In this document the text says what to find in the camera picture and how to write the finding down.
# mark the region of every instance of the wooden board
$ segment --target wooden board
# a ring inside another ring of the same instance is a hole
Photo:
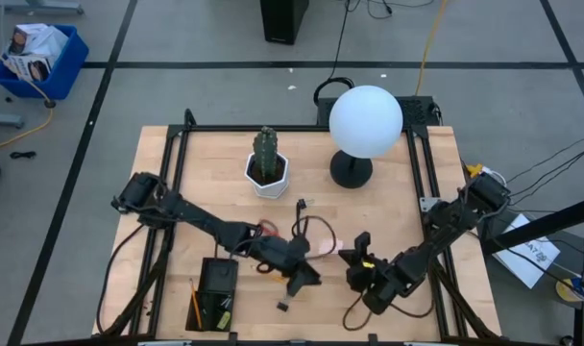
[[[456,196],[464,184],[452,128],[430,128],[430,141],[439,186],[444,199]],[[165,127],[144,127],[138,143],[133,172],[158,173],[165,142]],[[225,220],[257,223],[261,218],[275,222],[290,237],[294,206],[299,198],[313,204],[304,214],[327,219],[344,242],[353,247],[362,231],[372,235],[371,252],[391,259],[398,252],[423,240],[416,204],[413,176],[404,136],[385,156],[373,160],[370,182],[349,190],[336,185],[329,175],[329,161],[337,148],[328,133],[279,133],[279,149],[290,161],[290,186],[279,200],[257,198],[243,170],[252,150],[254,133],[192,133],[186,153],[182,195]],[[425,170],[422,145],[417,142],[421,167]],[[427,189],[426,172],[425,189]],[[121,216],[115,247],[137,226],[135,215]],[[312,254],[329,239],[329,232],[318,222],[310,223],[308,237]],[[118,254],[109,277],[102,321],[108,326],[127,304],[136,289],[146,231],[129,242]],[[187,332],[184,329],[190,300],[189,280],[197,284],[203,257],[212,257],[212,237],[186,224],[177,227],[175,245],[168,262],[157,337],[161,339],[226,339],[224,333]],[[452,246],[460,290],[475,312],[495,333],[500,333],[493,295],[477,240],[462,236]],[[228,253],[219,249],[220,256]],[[412,319],[389,309],[374,315],[361,331],[347,332],[342,317],[357,298],[346,284],[346,264],[337,255],[318,259],[312,265],[322,274],[323,284],[303,287],[290,303],[288,312],[276,309],[285,287],[268,276],[256,273],[256,262],[239,259],[239,278],[231,329],[240,340],[366,340],[375,333],[379,340],[438,340],[436,316]],[[430,304],[428,282],[406,299],[394,303],[420,313]],[[145,300],[141,318],[147,330],[151,298]],[[356,326],[368,310],[358,304],[348,324]],[[449,310],[450,333],[454,324]]]

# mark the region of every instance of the pencil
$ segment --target pencil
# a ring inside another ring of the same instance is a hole
[[[194,282],[190,279],[189,283],[192,285],[192,301],[194,302],[194,311],[196,311],[196,320],[198,321],[198,328],[203,329],[203,320],[200,317],[200,309],[198,308],[198,300],[196,299],[196,290],[194,289]]]

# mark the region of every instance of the concrete floor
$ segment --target concrete floor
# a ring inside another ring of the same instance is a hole
[[[584,62],[584,0],[549,3],[575,57]],[[93,67],[104,67],[109,60],[129,4],[130,0],[84,1],[84,16],[6,15],[7,33],[21,22],[77,26],[90,48],[87,60],[101,63],[83,69],[46,130],[0,149],[0,345],[8,340],[85,125],[94,126],[93,135],[23,342],[89,336],[118,221],[110,197],[129,177],[142,126],[179,123],[187,107],[201,124],[316,121],[311,96],[329,68],[290,71],[189,64],[182,69],[115,69],[97,122],[89,125],[105,73],[104,68]],[[372,9],[382,10],[377,4]],[[418,62],[439,1],[418,9],[393,9],[393,17],[385,20],[371,18],[364,4],[350,13],[340,60]],[[284,46],[263,40],[257,0],[139,0],[118,62],[329,62],[343,14],[341,1],[313,0],[297,43]],[[537,0],[449,1],[428,60],[568,62]],[[482,162],[512,177],[584,137],[584,96],[570,69],[486,67],[426,71],[422,94],[439,103],[465,161]],[[357,85],[409,95],[418,70],[340,68],[336,75],[351,77]],[[340,91],[334,86],[325,95]],[[26,129],[44,120],[39,101],[12,98],[7,103],[6,96],[0,87],[0,112],[24,115]],[[15,129],[0,128],[0,141],[15,134]],[[577,145],[561,161],[583,149],[584,144]],[[37,151],[37,157],[18,161],[8,157],[12,151],[28,150]],[[531,184],[558,163],[551,161],[518,179],[511,189]],[[583,199],[584,158],[520,207],[558,210]],[[584,225],[571,231],[584,235]],[[505,335],[549,343],[572,332],[571,309],[537,297],[527,299],[529,292],[509,280],[499,265],[490,263],[489,275]],[[537,323],[529,324],[529,319]]]

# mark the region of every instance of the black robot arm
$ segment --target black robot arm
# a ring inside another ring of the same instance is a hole
[[[411,294],[424,281],[428,270],[440,269],[430,266],[458,237],[482,219],[500,213],[508,202],[509,190],[491,176],[481,174],[459,190],[456,200],[434,204],[423,220],[430,229],[429,238],[390,261],[368,254],[371,236],[362,233],[353,250],[339,251],[350,266],[346,272],[348,284],[354,291],[365,292],[362,300],[371,312],[383,313],[396,296]]]
[[[139,223],[156,229],[171,222],[186,222],[212,235],[229,253],[259,261],[258,272],[278,270],[284,278],[290,278],[285,298],[278,304],[281,310],[287,310],[289,298],[304,285],[321,284],[320,274],[305,259],[310,246],[303,235],[295,235],[288,241],[262,235],[257,225],[224,221],[186,201],[179,192],[169,190],[159,176],[134,173],[111,204],[122,213],[137,213]]]

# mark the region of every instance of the white hexagonal pot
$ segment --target white hexagonal pot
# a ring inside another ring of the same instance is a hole
[[[260,185],[250,176],[250,165],[252,162],[254,162],[254,153],[250,154],[250,156],[247,158],[247,164],[245,165],[245,177],[247,177],[247,179],[252,182],[254,185],[255,194],[259,197],[276,199],[279,198],[281,194],[288,188],[288,159],[280,153],[277,153],[277,155],[280,157],[280,159],[283,160],[283,177],[281,177],[281,180],[270,183],[269,185]]]

